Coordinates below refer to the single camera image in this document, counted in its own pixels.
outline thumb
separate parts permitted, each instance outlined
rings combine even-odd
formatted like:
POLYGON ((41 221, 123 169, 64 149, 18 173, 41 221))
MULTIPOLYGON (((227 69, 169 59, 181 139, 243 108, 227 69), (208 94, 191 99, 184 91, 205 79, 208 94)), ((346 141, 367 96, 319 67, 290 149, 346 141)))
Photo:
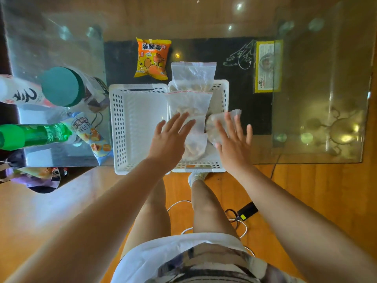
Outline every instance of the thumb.
POLYGON ((222 156, 222 145, 220 143, 215 143, 214 146, 216 147, 217 151, 219 151, 220 156, 222 156))

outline white plastic basket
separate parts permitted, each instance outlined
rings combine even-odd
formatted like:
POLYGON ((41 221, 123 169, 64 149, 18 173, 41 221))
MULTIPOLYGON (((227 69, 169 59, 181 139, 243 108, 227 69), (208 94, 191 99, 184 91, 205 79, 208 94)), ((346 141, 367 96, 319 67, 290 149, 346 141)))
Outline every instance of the white plastic basket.
MULTIPOLYGON (((111 127, 114 168, 125 175, 148 155, 157 123, 170 118, 164 93, 165 84, 110 85, 111 127)), ((229 82, 215 80, 209 112, 228 111, 229 82)), ((225 172, 219 153, 208 143, 204 156, 198 161, 180 161, 173 172, 225 172)))

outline yellow and orange chip bag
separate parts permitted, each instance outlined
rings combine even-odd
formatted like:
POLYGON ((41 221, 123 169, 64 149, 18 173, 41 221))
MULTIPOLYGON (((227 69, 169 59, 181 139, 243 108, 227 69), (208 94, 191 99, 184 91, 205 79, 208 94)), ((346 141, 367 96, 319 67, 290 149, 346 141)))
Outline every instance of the yellow and orange chip bag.
POLYGON ((134 77, 151 75, 158 80, 167 80, 165 71, 167 53, 172 41, 138 39, 138 67, 134 77))

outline finger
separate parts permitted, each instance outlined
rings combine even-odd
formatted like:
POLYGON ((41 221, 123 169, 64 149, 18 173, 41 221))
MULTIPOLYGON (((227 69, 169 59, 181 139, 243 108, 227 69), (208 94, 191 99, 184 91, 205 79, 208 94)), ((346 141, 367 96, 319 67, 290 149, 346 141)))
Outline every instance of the finger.
POLYGON ((161 134, 161 131, 163 129, 163 126, 165 125, 165 120, 163 121, 160 121, 157 126, 156 126, 156 129, 155 129, 155 135, 158 135, 158 134, 161 134))
POLYGON ((241 141, 243 141, 244 140, 244 136, 243 136, 243 130, 242 130, 242 127, 241 127, 241 116, 240 115, 236 115, 234 117, 234 122, 236 123, 236 132, 237 132, 238 139, 240 139, 241 141))
POLYGON ((228 140, 228 135, 225 132, 224 127, 222 126, 220 120, 215 121, 214 125, 216 126, 217 130, 219 131, 221 141, 224 143, 226 140, 228 140))
POLYGON ((195 125, 196 120, 192 119, 189 122, 187 122, 179 132, 179 135, 181 135, 185 140, 187 135, 190 133, 191 128, 195 125))
POLYGON ((237 139, 236 130, 234 129, 233 122, 232 122, 229 112, 225 112, 225 123, 227 125, 229 138, 232 140, 237 139))
POLYGON ((167 121, 166 123, 166 126, 165 126, 165 129, 164 129, 164 132, 169 132, 170 129, 173 127, 173 124, 176 122, 176 120, 181 116, 180 113, 177 113, 175 115, 173 115, 173 117, 167 121))
POLYGON ((253 139, 253 128, 249 124, 246 127, 246 144, 251 145, 252 144, 252 139, 253 139))
POLYGON ((183 123, 185 122, 185 120, 187 119, 188 116, 189 116, 188 112, 183 113, 177 119, 177 121, 174 122, 173 127, 170 129, 170 131, 172 131, 173 133, 178 133, 181 130, 182 125, 183 125, 183 123))
POLYGON ((216 147, 217 151, 219 151, 220 156, 222 155, 222 145, 220 143, 215 143, 214 146, 216 147))

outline person's left arm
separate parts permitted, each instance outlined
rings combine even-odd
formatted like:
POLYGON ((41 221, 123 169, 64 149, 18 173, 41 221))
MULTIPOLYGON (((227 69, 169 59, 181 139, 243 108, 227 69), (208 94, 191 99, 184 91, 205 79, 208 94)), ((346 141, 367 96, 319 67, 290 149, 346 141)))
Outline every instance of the person's left arm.
POLYGON ((157 182, 182 158, 195 121, 176 114, 155 131, 148 157, 70 221, 6 283, 99 282, 157 182))

